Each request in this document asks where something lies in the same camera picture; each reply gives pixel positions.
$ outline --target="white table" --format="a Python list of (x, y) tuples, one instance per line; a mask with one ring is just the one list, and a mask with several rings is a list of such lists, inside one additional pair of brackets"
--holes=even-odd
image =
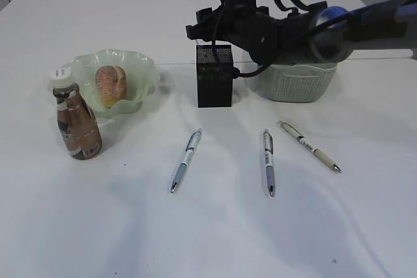
[[(303, 0), (310, 4), (322, 0)], [(360, 0), (327, 0), (348, 10)], [(277, 18), (286, 17), (273, 0), (257, 0)], [(194, 63), (195, 42), (185, 26), (195, 24), (195, 12), (216, 8), (219, 0), (13, 0), (0, 12), (0, 59), (8, 64), (37, 55), (48, 70), (71, 58), (104, 48), (140, 51), (158, 64)], [(358, 51), (352, 59), (404, 58), (410, 50)], [(250, 61), (234, 48), (236, 62)]]
[[(416, 61), (345, 61), (313, 104), (270, 102), (238, 79), (233, 107), (221, 109), (196, 108), (194, 65), (162, 66), (140, 112), (100, 121), (104, 149), (89, 161), (63, 148), (46, 90), (49, 59), (28, 53), (0, 62), (2, 277), (415, 273)], [(277, 128), (279, 119), (343, 174)], [(172, 195), (198, 127), (202, 141)], [(275, 142), (273, 199), (261, 174), (265, 128)]]

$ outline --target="plastic bottle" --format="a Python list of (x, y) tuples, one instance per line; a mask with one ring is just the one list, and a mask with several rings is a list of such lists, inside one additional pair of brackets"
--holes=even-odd
[(77, 160), (87, 160), (102, 148), (102, 138), (93, 111), (79, 93), (79, 86), (69, 69), (50, 75), (52, 93), (57, 99), (58, 128), (68, 153)]

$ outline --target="black cube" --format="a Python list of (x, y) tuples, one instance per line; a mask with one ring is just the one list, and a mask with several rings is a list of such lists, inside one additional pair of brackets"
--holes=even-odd
[[(216, 63), (211, 45), (198, 45), (196, 49), (198, 107), (231, 107), (232, 77)], [(230, 45), (216, 45), (216, 52), (221, 66), (233, 67)]]

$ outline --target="pen tip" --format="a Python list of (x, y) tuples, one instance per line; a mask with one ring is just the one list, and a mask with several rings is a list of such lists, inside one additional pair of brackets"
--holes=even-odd
[(340, 168), (340, 167), (338, 167), (336, 164), (333, 164), (333, 168), (334, 168), (334, 170), (335, 170), (336, 172), (341, 173), (341, 168)]

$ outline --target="bottle cap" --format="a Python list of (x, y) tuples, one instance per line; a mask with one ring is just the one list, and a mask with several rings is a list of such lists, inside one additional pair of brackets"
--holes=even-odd
[(50, 83), (52, 88), (67, 88), (74, 84), (76, 80), (74, 75), (68, 68), (60, 68), (55, 70), (50, 75)]

